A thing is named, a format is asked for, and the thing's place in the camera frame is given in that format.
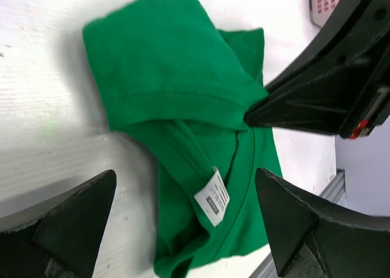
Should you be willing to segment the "green t shirt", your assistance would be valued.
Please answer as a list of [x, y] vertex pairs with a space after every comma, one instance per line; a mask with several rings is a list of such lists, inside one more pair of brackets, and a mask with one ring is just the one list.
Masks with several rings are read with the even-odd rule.
[[264, 246], [255, 173], [281, 169], [272, 130], [244, 122], [268, 95], [263, 30], [219, 30], [199, 0], [136, 0], [82, 37], [109, 128], [158, 160], [156, 275]]

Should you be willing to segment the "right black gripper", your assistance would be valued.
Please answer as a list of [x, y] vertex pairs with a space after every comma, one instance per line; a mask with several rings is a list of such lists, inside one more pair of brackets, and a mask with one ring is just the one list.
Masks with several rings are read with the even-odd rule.
[[279, 127], [357, 139], [389, 115], [389, 0], [339, 0], [305, 50], [245, 115]]

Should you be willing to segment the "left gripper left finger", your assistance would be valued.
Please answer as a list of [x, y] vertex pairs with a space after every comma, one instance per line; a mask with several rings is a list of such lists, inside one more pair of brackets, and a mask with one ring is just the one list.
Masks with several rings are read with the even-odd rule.
[[1, 218], [1, 277], [92, 277], [116, 190], [106, 170]]

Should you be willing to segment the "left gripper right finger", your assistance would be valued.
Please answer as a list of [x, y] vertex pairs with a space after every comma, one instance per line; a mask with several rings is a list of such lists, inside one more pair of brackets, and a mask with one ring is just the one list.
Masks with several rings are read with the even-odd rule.
[[[268, 188], [260, 191], [256, 186], [256, 191], [258, 202], [271, 196]], [[281, 207], [281, 197], [271, 199]], [[365, 215], [334, 203], [326, 205], [324, 200], [314, 208], [318, 220], [312, 232], [315, 245], [311, 240], [307, 242], [310, 251], [324, 262], [325, 277], [389, 277], [389, 219]], [[309, 274], [308, 277], [321, 276]]]

